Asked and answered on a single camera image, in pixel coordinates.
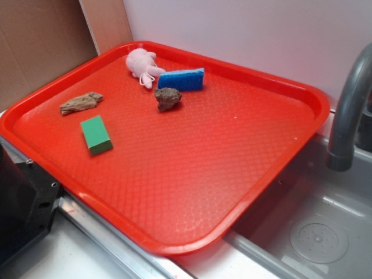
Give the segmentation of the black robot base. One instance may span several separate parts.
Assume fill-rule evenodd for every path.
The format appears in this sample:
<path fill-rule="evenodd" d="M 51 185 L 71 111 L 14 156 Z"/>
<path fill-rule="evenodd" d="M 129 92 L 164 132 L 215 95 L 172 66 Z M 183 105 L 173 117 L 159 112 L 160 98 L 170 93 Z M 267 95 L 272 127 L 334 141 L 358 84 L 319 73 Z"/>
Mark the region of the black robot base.
<path fill-rule="evenodd" d="M 1 147 L 1 268 L 51 230 L 60 182 L 37 163 L 15 163 Z"/>

